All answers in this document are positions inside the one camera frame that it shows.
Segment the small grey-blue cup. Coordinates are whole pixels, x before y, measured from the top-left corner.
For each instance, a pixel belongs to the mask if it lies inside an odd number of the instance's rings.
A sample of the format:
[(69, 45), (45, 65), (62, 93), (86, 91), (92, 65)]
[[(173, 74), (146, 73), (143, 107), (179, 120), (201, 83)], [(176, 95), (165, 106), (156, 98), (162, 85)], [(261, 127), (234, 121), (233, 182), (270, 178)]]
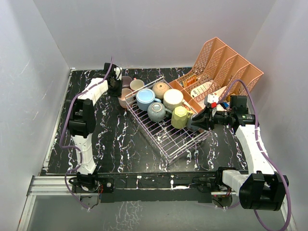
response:
[(193, 126), (192, 123), (193, 123), (192, 118), (189, 118), (189, 119), (187, 120), (187, 124), (186, 124), (187, 129), (188, 129), (189, 131), (191, 131), (191, 132), (196, 132), (196, 131), (198, 131), (199, 128), (198, 128), (197, 126)]

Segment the yellow-green mug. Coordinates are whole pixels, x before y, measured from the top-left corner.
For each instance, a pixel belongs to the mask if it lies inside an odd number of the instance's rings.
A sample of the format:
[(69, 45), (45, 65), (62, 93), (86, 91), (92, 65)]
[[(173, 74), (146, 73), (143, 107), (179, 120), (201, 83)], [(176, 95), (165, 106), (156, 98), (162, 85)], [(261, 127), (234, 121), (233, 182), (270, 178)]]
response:
[(182, 129), (186, 127), (187, 121), (192, 115), (193, 111), (178, 106), (172, 112), (171, 125), (176, 129)]

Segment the light blue mug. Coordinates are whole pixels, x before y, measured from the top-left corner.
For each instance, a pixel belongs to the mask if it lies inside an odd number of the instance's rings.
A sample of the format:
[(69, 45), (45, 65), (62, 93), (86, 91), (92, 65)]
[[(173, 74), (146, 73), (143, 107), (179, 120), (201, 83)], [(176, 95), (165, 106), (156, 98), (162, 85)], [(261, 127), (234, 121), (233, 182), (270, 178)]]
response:
[(156, 98), (156, 95), (151, 89), (142, 89), (136, 94), (137, 105), (142, 111), (147, 111), (152, 103), (161, 103), (161, 100)]

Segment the beige round mug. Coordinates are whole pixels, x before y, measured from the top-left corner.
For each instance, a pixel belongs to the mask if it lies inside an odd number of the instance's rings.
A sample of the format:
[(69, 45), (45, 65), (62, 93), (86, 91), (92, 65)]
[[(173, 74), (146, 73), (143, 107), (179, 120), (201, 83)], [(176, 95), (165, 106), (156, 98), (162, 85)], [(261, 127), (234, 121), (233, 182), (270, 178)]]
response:
[(155, 93), (156, 98), (163, 99), (164, 94), (170, 89), (169, 85), (164, 82), (157, 82), (154, 84), (152, 90)]

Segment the grey mug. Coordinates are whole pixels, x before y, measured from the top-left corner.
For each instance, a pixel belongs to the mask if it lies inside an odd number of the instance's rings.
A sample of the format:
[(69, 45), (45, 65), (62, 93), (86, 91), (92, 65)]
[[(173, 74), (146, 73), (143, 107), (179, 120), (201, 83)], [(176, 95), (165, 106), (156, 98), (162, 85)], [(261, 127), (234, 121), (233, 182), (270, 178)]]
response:
[(147, 109), (148, 117), (153, 122), (161, 122), (165, 117), (170, 117), (172, 111), (167, 109), (162, 103), (154, 102)]

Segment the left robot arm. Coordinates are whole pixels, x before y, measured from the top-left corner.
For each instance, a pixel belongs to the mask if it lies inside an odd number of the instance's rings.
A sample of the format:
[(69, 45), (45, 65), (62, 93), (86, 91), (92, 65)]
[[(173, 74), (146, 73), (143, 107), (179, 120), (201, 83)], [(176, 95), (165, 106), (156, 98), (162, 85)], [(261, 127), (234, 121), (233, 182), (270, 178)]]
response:
[(96, 127), (94, 106), (105, 93), (119, 97), (122, 91), (123, 68), (105, 63), (101, 74), (93, 77), (69, 107), (67, 128), (77, 154), (77, 179), (71, 184), (88, 192), (99, 188), (96, 164), (92, 153), (92, 134)]

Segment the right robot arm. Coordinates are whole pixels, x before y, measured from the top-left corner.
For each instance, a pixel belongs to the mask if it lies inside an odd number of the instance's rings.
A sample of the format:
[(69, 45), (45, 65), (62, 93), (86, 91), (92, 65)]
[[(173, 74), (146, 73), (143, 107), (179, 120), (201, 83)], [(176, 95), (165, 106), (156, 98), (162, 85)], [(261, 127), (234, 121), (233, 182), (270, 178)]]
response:
[(244, 209), (278, 211), (285, 197), (284, 182), (274, 166), (263, 156), (265, 149), (260, 137), (256, 116), (250, 114), (246, 96), (232, 96), (230, 110), (218, 111), (218, 96), (209, 94), (205, 108), (192, 118), (191, 125), (203, 130), (214, 129), (216, 124), (232, 128), (248, 165), (248, 175), (234, 167), (219, 167), (215, 187), (220, 191), (232, 189), (239, 196)]

